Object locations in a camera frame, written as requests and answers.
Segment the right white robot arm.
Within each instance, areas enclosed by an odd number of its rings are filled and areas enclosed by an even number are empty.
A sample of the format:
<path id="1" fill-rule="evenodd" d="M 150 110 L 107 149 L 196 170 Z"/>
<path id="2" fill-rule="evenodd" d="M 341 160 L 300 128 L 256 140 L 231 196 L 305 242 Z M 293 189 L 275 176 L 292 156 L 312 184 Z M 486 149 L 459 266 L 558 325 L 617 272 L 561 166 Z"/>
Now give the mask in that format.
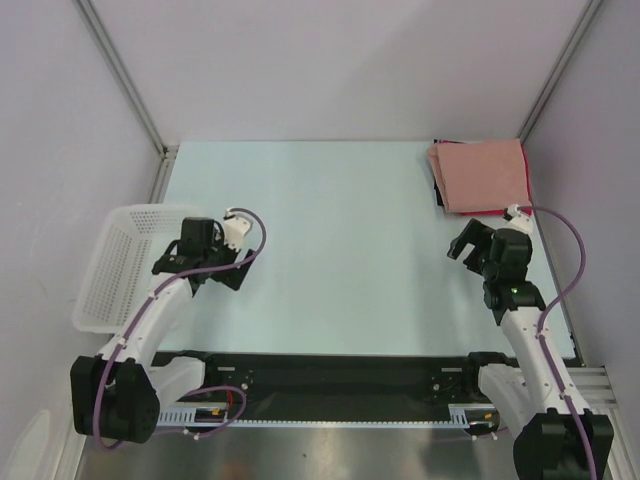
<path id="1" fill-rule="evenodd" d="M 545 327 L 547 305 L 528 280 L 532 221 L 510 214 L 494 229 L 470 219 L 447 255 L 460 256 L 483 279 L 484 303 L 506 336 L 518 365 L 487 363 L 461 376 L 463 393 L 487 398 L 514 438 L 513 461 L 521 479 L 600 479 L 614 439 L 609 418 L 596 414 Z"/>

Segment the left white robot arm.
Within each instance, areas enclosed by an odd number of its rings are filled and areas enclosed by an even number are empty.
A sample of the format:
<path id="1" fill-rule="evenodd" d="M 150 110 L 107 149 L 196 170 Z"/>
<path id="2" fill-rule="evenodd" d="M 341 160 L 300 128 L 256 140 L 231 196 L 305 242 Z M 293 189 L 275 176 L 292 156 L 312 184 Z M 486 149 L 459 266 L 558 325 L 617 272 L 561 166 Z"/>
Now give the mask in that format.
<path id="1" fill-rule="evenodd" d="M 195 353 L 172 358 L 158 369 L 153 359 L 182 310 L 209 281 L 238 290 L 267 242 L 264 221 L 246 208 L 230 208 L 222 220 L 186 217 L 180 235 L 152 267 L 148 293 L 136 313 L 93 356 L 79 356 L 70 371 L 76 431 L 105 451 L 142 444 L 154 434 L 160 414 L 179 400 L 207 400 L 223 393 L 239 409 L 228 411 L 221 428 L 236 421 L 248 400 L 239 387 Z"/>

